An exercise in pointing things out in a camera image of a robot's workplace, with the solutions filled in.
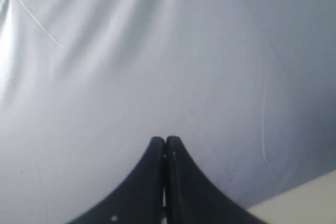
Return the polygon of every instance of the black object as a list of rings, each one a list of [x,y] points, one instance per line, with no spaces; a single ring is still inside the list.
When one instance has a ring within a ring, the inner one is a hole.
[[[265,224],[222,194],[176,136],[152,138],[125,181],[69,224],[160,224],[162,217],[168,224]]]

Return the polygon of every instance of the black plastic part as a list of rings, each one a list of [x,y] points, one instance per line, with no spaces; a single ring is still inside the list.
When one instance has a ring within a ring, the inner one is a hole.
[[[167,220],[171,224],[265,224],[222,194],[202,173],[179,137],[166,142]]]
[[[151,139],[134,170],[106,199],[69,224],[160,224],[164,140]]]

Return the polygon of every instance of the white backdrop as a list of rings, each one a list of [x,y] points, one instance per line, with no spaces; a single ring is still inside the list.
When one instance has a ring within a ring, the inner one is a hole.
[[[65,223],[150,137],[244,207],[336,168],[334,0],[0,0],[0,223]]]

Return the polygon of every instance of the beige surface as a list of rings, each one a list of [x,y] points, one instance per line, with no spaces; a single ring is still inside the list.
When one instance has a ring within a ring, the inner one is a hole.
[[[267,200],[249,211],[269,224],[336,223],[336,171]]]

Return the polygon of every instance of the black curved edge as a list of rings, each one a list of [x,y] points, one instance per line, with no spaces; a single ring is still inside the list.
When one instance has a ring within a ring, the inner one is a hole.
[[[160,224],[165,143],[151,139],[128,177],[107,198],[68,224]]]
[[[168,137],[166,156],[168,223],[265,224],[222,194],[208,180],[179,137]]]

